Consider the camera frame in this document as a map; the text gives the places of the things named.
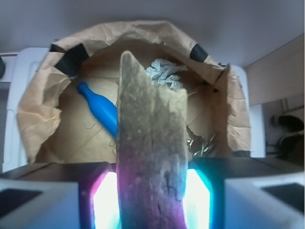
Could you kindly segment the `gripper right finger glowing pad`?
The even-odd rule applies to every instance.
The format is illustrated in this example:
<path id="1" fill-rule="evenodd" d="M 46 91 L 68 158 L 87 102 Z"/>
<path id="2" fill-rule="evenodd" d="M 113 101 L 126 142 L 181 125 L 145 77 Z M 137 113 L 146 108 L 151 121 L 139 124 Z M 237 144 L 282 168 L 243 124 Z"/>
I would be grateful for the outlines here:
<path id="1" fill-rule="evenodd" d="M 184 196 L 189 229 L 302 229 L 305 172 L 276 158 L 196 158 Z"/>

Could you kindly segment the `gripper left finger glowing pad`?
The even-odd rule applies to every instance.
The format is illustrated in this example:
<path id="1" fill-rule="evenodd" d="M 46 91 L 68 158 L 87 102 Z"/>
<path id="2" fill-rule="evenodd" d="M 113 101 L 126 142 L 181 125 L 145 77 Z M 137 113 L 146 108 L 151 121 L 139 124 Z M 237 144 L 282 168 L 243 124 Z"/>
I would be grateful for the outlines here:
<path id="1" fill-rule="evenodd" d="M 116 175 L 107 162 L 30 164 L 0 176 L 3 229 L 117 229 Z"/>

